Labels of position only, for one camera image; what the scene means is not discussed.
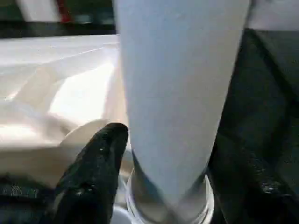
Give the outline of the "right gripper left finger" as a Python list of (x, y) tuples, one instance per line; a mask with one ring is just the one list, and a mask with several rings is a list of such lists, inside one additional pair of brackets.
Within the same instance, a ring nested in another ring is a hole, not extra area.
[(107, 124), (89, 140), (55, 188), (54, 224), (110, 223), (127, 141), (122, 123)]

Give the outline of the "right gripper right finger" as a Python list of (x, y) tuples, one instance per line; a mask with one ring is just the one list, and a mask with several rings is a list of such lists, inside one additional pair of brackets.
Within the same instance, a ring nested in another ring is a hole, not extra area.
[(208, 165), (214, 224), (297, 224), (299, 198), (268, 163), (233, 136), (217, 135)]

